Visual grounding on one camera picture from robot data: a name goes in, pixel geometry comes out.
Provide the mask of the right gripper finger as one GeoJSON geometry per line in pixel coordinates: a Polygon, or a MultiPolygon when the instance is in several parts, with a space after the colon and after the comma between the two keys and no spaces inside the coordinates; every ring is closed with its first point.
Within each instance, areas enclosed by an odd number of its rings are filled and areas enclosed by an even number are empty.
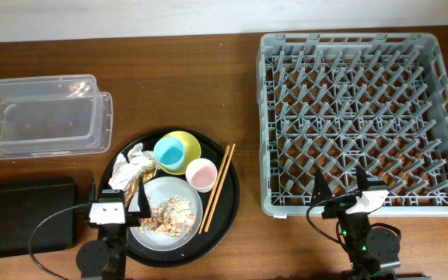
{"type": "Polygon", "coordinates": [[[360,191],[367,191],[369,188],[369,181],[368,181],[368,175],[365,172],[365,170],[357,166],[355,168],[356,172],[356,181],[357,181],[357,187],[360,191]]]}
{"type": "Polygon", "coordinates": [[[314,186],[312,190],[312,197],[310,205],[314,206],[321,203],[324,200],[332,198],[332,192],[329,185],[324,178],[324,175],[320,168],[316,168],[314,175],[314,186]]]}

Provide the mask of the brown foil wrapper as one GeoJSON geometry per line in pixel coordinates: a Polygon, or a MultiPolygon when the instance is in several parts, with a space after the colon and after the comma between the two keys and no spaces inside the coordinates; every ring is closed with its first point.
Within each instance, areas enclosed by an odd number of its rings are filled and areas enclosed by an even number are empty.
{"type": "Polygon", "coordinates": [[[144,173],[141,173],[139,176],[136,177],[136,179],[131,183],[131,185],[128,187],[127,191],[124,194],[126,206],[130,205],[132,198],[135,196],[138,190],[139,183],[142,182],[145,184],[149,182],[151,179],[155,177],[156,172],[157,168],[154,167],[144,173]]]}

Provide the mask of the white napkin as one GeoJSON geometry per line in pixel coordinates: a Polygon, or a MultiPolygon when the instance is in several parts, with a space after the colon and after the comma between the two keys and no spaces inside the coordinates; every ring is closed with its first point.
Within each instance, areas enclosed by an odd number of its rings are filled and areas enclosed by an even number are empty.
{"type": "Polygon", "coordinates": [[[108,184],[112,189],[126,191],[141,175],[153,170],[157,170],[154,152],[144,150],[144,145],[138,143],[128,150],[126,156],[122,153],[117,155],[108,184]]]}

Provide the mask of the blue plastic cup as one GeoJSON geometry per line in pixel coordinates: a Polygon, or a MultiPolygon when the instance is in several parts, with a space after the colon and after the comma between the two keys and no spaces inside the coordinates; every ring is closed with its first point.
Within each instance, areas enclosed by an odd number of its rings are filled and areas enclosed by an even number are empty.
{"type": "Polygon", "coordinates": [[[154,146],[157,163],[167,170],[178,170],[185,160],[185,148],[181,140],[175,137],[161,138],[154,146]]]}

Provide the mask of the pink plastic cup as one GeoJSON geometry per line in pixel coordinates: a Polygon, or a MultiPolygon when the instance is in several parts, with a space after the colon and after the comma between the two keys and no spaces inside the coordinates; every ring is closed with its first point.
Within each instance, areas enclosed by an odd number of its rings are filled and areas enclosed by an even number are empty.
{"type": "Polygon", "coordinates": [[[207,193],[215,185],[218,171],[209,159],[199,158],[191,161],[186,169],[186,181],[198,192],[207,193]]]}

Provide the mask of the yellow plastic bowl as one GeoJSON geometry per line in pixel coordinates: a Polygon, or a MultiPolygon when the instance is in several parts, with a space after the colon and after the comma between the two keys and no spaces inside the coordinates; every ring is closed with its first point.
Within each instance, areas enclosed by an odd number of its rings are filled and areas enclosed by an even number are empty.
{"type": "Polygon", "coordinates": [[[172,131],[164,135],[162,138],[164,137],[175,137],[182,141],[185,148],[185,160],[182,167],[178,170],[167,170],[166,168],[158,164],[159,167],[166,173],[170,173],[173,175],[185,174],[188,164],[194,159],[198,159],[201,157],[201,146],[199,141],[191,133],[186,131],[172,131]]]}

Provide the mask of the wooden chopstick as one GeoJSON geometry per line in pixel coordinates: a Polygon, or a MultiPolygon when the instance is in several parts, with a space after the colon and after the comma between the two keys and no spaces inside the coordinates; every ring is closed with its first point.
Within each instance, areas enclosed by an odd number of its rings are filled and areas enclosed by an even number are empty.
{"type": "Polygon", "coordinates": [[[225,161],[227,160],[227,157],[228,157],[228,155],[229,155],[229,151],[230,151],[230,146],[228,145],[228,146],[226,147],[224,156],[223,156],[223,158],[222,158],[222,162],[221,162],[221,164],[220,164],[219,171],[218,171],[218,173],[217,173],[217,177],[216,177],[216,181],[215,181],[215,183],[214,183],[214,185],[213,185],[213,188],[212,188],[212,191],[211,191],[209,200],[208,200],[208,204],[207,204],[207,206],[206,206],[205,213],[204,213],[204,215],[203,215],[203,219],[202,219],[201,225],[200,225],[199,230],[198,230],[198,234],[201,234],[202,231],[203,231],[203,229],[204,229],[204,227],[205,227],[205,223],[206,223],[206,221],[207,221],[207,218],[208,218],[208,215],[209,215],[211,206],[212,206],[212,201],[213,201],[213,198],[215,197],[215,193],[216,193],[217,185],[218,185],[218,183],[219,183],[219,181],[220,181],[220,178],[221,178],[221,176],[222,176],[222,172],[223,172],[223,169],[224,169],[224,164],[225,164],[225,161]]]}
{"type": "Polygon", "coordinates": [[[229,155],[228,155],[228,157],[227,157],[227,160],[225,161],[224,169],[223,169],[223,172],[222,172],[222,176],[221,176],[220,181],[219,181],[219,183],[218,183],[218,185],[217,185],[217,189],[216,189],[215,197],[213,198],[212,206],[211,206],[211,209],[210,209],[210,212],[209,212],[207,221],[206,221],[206,223],[205,223],[205,227],[204,227],[204,229],[203,229],[202,232],[205,232],[205,233],[208,232],[209,227],[210,227],[210,225],[212,224],[212,218],[213,218],[213,216],[214,216],[214,213],[215,213],[217,204],[218,204],[218,202],[219,202],[219,197],[220,197],[220,194],[221,194],[221,192],[222,192],[223,184],[224,184],[224,182],[225,182],[226,174],[227,174],[227,172],[228,172],[228,170],[229,170],[229,166],[230,166],[230,163],[231,163],[231,161],[232,161],[232,157],[233,157],[233,153],[234,153],[235,148],[236,148],[236,145],[235,145],[235,144],[232,144],[232,145],[230,146],[229,155]]]}

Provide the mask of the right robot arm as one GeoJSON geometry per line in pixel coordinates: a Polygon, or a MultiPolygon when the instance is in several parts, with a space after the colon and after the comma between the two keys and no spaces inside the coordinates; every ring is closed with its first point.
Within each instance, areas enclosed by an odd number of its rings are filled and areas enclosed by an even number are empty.
{"type": "Polygon", "coordinates": [[[387,185],[370,177],[360,166],[355,168],[356,189],[334,195],[319,167],[316,168],[313,195],[306,220],[321,236],[338,244],[348,255],[352,269],[343,271],[343,279],[395,279],[401,265],[401,231],[385,223],[371,223],[369,214],[380,209],[389,194],[387,185]],[[323,219],[336,219],[336,236],[319,229],[310,218],[320,206],[323,219]]]}

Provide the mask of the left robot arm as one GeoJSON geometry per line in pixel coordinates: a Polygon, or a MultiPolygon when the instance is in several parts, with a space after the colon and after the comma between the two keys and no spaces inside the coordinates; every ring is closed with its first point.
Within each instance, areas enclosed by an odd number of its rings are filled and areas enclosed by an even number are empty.
{"type": "Polygon", "coordinates": [[[86,206],[86,221],[98,229],[97,238],[82,245],[76,255],[81,279],[124,279],[128,251],[128,230],[151,216],[143,181],[138,182],[138,210],[125,209],[122,190],[104,189],[86,206]]]}

